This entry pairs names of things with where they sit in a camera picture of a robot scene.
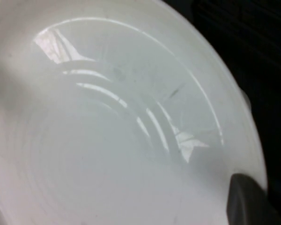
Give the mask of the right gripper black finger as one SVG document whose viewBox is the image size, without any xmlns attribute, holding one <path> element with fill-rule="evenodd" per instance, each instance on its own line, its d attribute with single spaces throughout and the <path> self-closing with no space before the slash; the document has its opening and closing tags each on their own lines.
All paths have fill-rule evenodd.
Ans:
<svg viewBox="0 0 281 225">
<path fill-rule="evenodd" d="M 230 225 L 281 225 L 281 182 L 269 180 L 265 191 L 250 176 L 231 176 L 226 213 Z"/>
</svg>

